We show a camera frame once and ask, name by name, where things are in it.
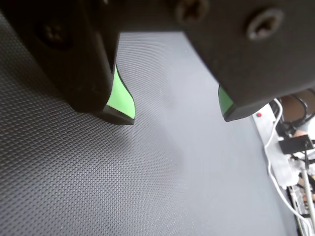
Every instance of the textured surface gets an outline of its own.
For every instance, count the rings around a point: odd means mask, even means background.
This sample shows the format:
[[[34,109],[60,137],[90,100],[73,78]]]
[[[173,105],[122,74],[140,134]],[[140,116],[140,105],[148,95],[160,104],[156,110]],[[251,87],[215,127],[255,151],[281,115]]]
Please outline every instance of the textured surface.
[[[253,121],[223,121],[180,33],[121,38],[134,126],[74,112],[3,17],[0,45],[2,236],[296,234]]]

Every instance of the metal rod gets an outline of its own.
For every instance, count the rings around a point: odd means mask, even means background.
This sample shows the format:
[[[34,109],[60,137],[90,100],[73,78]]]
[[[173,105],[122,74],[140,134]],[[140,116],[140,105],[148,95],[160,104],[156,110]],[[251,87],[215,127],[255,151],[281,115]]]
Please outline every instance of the metal rod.
[[[312,193],[311,193],[311,189],[310,189],[310,182],[309,182],[309,178],[307,176],[306,170],[302,170],[302,177],[304,180],[304,189],[305,189],[305,193],[306,193],[307,203],[309,205],[309,213],[311,215],[313,229],[315,229],[315,209],[314,209]]]

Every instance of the power strip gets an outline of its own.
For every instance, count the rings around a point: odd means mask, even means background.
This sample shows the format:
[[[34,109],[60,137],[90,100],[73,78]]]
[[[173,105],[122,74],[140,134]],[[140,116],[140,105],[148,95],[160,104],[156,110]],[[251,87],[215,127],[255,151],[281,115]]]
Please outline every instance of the power strip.
[[[271,135],[273,124],[276,121],[275,115],[270,105],[267,104],[257,113],[253,114],[252,117],[265,145]],[[271,162],[271,167],[279,186],[286,189],[288,186],[297,184],[300,170],[296,166],[296,163],[290,160],[290,155],[282,153],[279,145],[279,136],[276,132],[267,148],[267,157]]]

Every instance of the wire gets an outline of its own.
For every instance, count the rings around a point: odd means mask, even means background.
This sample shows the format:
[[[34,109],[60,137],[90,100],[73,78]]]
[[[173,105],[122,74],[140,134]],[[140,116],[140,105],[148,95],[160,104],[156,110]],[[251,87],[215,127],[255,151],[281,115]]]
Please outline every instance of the wire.
[[[293,97],[296,100],[298,100],[302,104],[302,106],[304,108],[304,115],[303,115],[303,117],[292,122],[293,124],[297,123],[298,125],[296,125],[296,126],[299,127],[300,126],[299,124],[303,123],[305,121],[305,119],[307,118],[308,106],[307,106],[306,102],[303,99],[299,98],[297,95],[293,94],[293,95],[291,95],[291,97]]]
[[[278,194],[279,194],[281,200],[282,200],[282,201],[284,202],[284,204],[289,208],[289,210],[290,210],[294,215],[296,215],[297,218],[299,218],[300,220],[302,220],[302,221],[307,225],[308,230],[309,230],[309,236],[311,236],[311,235],[312,235],[312,227],[311,227],[309,221],[308,221],[307,219],[305,219],[303,216],[301,216],[301,215],[290,205],[290,203],[288,203],[288,201],[286,200],[284,194],[282,193],[282,191],[281,191],[280,188],[279,188],[279,185],[278,185],[278,183],[277,183],[276,178],[275,178],[275,177],[273,176],[273,174],[271,173],[271,162],[270,162],[270,160],[269,160],[269,158],[268,158],[268,155],[267,155],[267,148],[268,148],[268,146],[269,146],[270,143],[271,143],[271,140],[272,140],[272,138],[273,138],[273,136],[274,136],[274,134],[275,134],[275,132],[276,132],[276,126],[277,126],[277,124],[278,124],[278,122],[279,122],[279,120],[280,120],[280,118],[281,118],[282,113],[283,113],[283,108],[282,108],[281,103],[280,103],[277,99],[274,99],[274,101],[275,101],[276,104],[279,106],[279,114],[278,114],[278,116],[277,116],[277,118],[276,118],[276,122],[274,123],[274,125],[273,125],[273,127],[272,127],[272,131],[271,131],[270,138],[269,138],[268,142],[267,142],[267,143],[265,144],[265,146],[264,146],[264,150],[265,150],[266,157],[267,157],[267,160],[268,160],[268,174],[269,174],[269,176],[270,176],[270,178],[271,178],[271,181],[273,182],[273,184],[274,184],[274,186],[275,186],[275,188],[276,188],[276,190],[277,190],[277,192],[278,192]]]

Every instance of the gray table surface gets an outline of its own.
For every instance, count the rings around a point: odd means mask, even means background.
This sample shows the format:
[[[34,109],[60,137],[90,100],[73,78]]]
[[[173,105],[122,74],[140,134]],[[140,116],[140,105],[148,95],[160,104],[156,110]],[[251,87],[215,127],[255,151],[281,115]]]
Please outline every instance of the gray table surface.
[[[1,235],[294,236],[250,118],[181,33],[124,33],[133,126],[78,114],[0,16]]]

